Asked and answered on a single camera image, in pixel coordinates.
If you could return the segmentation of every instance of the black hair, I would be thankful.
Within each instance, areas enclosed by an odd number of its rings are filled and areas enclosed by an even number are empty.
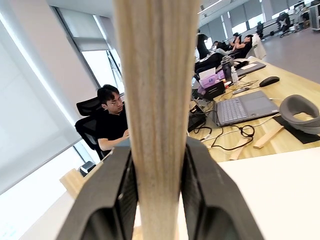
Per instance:
[[[119,90],[114,86],[106,84],[103,87],[98,89],[97,97],[101,104],[106,104],[107,101],[115,99],[115,96],[113,93],[119,94]]]

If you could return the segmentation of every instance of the black mouse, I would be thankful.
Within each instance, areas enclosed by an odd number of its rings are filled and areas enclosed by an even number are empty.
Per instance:
[[[270,84],[274,84],[276,82],[279,82],[279,80],[280,80],[280,78],[277,76],[270,76],[270,77],[266,78],[265,80],[263,80],[262,82],[260,82],[259,86],[262,88],[262,87],[268,86]]]

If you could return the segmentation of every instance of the laptop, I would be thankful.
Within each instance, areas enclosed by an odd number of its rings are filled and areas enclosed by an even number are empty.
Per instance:
[[[262,91],[213,102],[210,116],[217,126],[232,125],[279,113],[279,108]]]
[[[238,77],[241,77],[241,76],[247,75],[249,73],[255,72],[257,70],[263,69],[265,67],[266,67],[265,64],[263,64],[259,61],[255,61],[255,62],[249,63],[246,66],[241,67],[240,69],[238,69],[236,71],[236,73],[238,74]]]

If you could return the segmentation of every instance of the white desk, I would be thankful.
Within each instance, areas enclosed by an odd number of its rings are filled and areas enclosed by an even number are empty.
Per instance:
[[[319,155],[316,147],[220,163],[243,193],[265,240],[320,239]],[[73,202],[65,193],[21,240],[54,240]],[[183,223],[179,229],[185,230]],[[179,235],[186,239],[185,232]]]

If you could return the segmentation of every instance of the roller shade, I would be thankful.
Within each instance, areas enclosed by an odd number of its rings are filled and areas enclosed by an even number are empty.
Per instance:
[[[221,17],[218,17],[208,23],[210,35],[212,42],[219,41],[222,42],[226,40],[226,35],[224,31],[224,26],[222,25]]]
[[[299,0],[287,0],[287,1],[288,1],[289,7],[296,5],[299,2]]]
[[[211,37],[208,24],[201,26],[199,29],[200,33],[206,35],[208,38]]]
[[[245,15],[247,20],[250,20],[262,14],[261,3],[259,0],[250,0],[244,3]]]
[[[0,36],[1,194],[81,138],[1,22]]]
[[[270,2],[274,15],[288,8],[287,0],[270,0]]]
[[[236,8],[232,9],[229,13],[232,27],[235,27],[247,21],[245,8],[243,5],[237,6]]]
[[[82,52],[109,49],[93,15],[64,8],[59,10],[76,45]]]

